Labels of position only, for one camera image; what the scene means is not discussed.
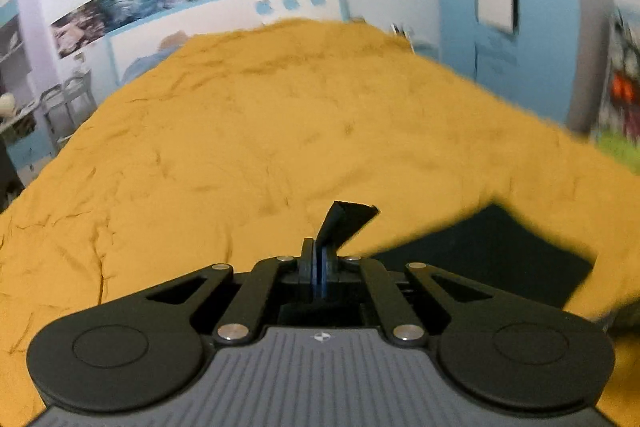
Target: bed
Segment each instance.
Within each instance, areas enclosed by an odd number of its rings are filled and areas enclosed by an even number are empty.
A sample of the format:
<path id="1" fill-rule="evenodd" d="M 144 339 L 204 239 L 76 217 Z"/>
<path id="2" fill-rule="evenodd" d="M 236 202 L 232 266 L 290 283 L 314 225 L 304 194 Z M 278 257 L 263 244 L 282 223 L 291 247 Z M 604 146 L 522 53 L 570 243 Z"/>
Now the bed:
<path id="1" fill-rule="evenodd" d="M 594 262 L 569 311 L 640 296 L 640 179 L 590 144 L 365 23 L 194 36 L 0 215 L 0 425 L 43 407 L 25 352 L 47 323 L 208 264 L 298 255 L 334 200 L 381 211 L 343 255 L 501 201 Z M 640 343 L 616 354 L 600 408 L 637 426 Z"/>

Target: wall poster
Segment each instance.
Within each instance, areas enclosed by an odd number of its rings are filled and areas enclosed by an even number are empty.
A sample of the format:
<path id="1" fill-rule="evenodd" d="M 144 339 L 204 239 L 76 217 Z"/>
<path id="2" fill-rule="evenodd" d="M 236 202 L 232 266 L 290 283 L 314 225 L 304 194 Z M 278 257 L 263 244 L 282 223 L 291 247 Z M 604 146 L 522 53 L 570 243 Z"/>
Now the wall poster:
<path id="1" fill-rule="evenodd" d="M 640 174 L 640 19 L 628 15 L 617 13 L 613 20 L 610 73 L 594 139 L 605 154 Z"/>
<path id="2" fill-rule="evenodd" d="M 51 25 L 58 56 L 64 58 L 109 32 L 192 1 L 91 0 Z"/>

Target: wall decal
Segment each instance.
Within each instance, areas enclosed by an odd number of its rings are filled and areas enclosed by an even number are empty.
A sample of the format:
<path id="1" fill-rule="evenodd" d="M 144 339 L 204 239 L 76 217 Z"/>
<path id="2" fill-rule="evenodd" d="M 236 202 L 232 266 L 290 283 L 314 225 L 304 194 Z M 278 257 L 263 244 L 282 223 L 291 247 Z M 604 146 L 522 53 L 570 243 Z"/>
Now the wall decal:
<path id="1" fill-rule="evenodd" d="M 107 33 L 163 10 L 195 0 L 91 0 L 51 25 L 64 58 Z"/>
<path id="2" fill-rule="evenodd" d="M 268 15 L 273 12 L 273 7 L 269 0 L 259 0 L 255 4 L 255 11 L 258 15 Z"/>
<path id="3" fill-rule="evenodd" d="M 282 4 L 287 10 L 297 10 L 300 8 L 300 2 L 298 0 L 282 0 Z"/>

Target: logo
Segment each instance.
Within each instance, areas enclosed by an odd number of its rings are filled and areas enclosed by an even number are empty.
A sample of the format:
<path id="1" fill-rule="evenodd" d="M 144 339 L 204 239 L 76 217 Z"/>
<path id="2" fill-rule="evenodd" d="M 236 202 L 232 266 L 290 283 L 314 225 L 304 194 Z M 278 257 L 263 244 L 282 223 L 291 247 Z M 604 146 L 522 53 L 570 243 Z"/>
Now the logo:
<path id="1" fill-rule="evenodd" d="M 269 0 L 259 0 L 255 4 L 255 10 L 258 15 L 269 15 L 273 12 L 273 7 L 271 7 L 271 3 Z"/>
<path id="2" fill-rule="evenodd" d="M 321 344 L 324 344 L 326 341 L 330 341 L 332 339 L 332 336 L 329 335 L 329 333 L 325 333 L 324 331 L 321 331 L 320 333 L 316 333 L 314 335 L 314 340 L 318 341 Z"/>
<path id="3" fill-rule="evenodd" d="M 282 0 L 282 4 L 289 11 L 300 8 L 300 2 L 298 0 Z"/>

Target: green object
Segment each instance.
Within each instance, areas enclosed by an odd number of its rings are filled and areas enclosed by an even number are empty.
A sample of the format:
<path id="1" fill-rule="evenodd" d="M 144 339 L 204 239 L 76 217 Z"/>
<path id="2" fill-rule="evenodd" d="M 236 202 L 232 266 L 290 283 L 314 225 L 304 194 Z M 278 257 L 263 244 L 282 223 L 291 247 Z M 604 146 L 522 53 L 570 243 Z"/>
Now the green object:
<path id="1" fill-rule="evenodd" d="M 618 132 L 603 131 L 598 138 L 598 149 L 640 174 L 640 148 Z"/>

